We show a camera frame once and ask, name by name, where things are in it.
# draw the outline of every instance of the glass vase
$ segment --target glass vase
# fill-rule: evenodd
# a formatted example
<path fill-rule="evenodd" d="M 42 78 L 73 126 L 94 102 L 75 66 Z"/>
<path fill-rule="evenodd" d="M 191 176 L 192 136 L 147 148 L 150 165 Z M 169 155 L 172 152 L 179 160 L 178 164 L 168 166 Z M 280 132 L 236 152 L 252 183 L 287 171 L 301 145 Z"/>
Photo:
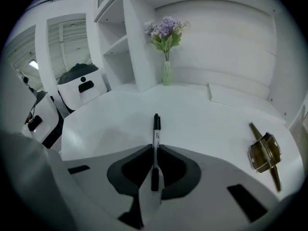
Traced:
<path fill-rule="evenodd" d="M 162 78 L 164 86 L 170 86 L 172 81 L 172 69 L 171 62 L 165 61 L 163 70 L 162 70 Z"/>

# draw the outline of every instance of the white wall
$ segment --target white wall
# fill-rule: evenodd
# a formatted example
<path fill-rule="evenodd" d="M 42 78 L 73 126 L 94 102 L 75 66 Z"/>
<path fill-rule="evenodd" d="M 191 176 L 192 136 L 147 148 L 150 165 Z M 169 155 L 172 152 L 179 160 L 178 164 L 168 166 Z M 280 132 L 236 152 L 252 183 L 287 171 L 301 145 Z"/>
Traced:
<path fill-rule="evenodd" d="M 39 76 L 44 86 L 44 90 L 48 92 L 54 99 L 54 104 L 63 117 L 69 115 L 63 101 L 58 93 L 57 82 L 54 77 L 48 44 L 48 24 L 47 20 L 36 25 L 35 30 L 35 48 L 38 63 Z"/>
<path fill-rule="evenodd" d="M 129 53 L 117 54 L 116 56 L 106 55 L 104 57 L 104 66 L 112 89 L 123 83 L 134 81 L 134 72 Z"/>
<path fill-rule="evenodd" d="M 180 45 L 172 48 L 174 68 L 230 74 L 268 87 L 275 66 L 276 38 L 270 15 L 221 0 L 191 0 L 155 10 L 156 20 L 189 21 Z"/>
<path fill-rule="evenodd" d="M 277 65 L 268 100 L 290 125 L 308 90 L 308 46 L 296 22 L 283 12 L 275 17 Z"/>

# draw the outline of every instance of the white tabletop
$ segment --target white tabletop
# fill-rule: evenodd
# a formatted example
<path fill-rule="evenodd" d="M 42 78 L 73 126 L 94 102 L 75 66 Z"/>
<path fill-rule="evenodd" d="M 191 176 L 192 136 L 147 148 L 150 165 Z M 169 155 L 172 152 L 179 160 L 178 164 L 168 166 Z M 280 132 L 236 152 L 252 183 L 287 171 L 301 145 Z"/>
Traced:
<path fill-rule="evenodd" d="M 154 114 L 161 116 L 160 143 L 224 159 L 267 186 L 279 199 L 299 190 L 302 160 L 286 127 L 241 109 L 210 101 L 208 86 L 157 85 L 143 93 L 111 91 L 85 104 L 64 120 L 62 159 L 73 160 L 126 150 L 153 141 Z M 277 165 L 282 191 L 269 171 L 256 173 L 247 152 L 261 134 L 272 133 L 282 152 Z"/>

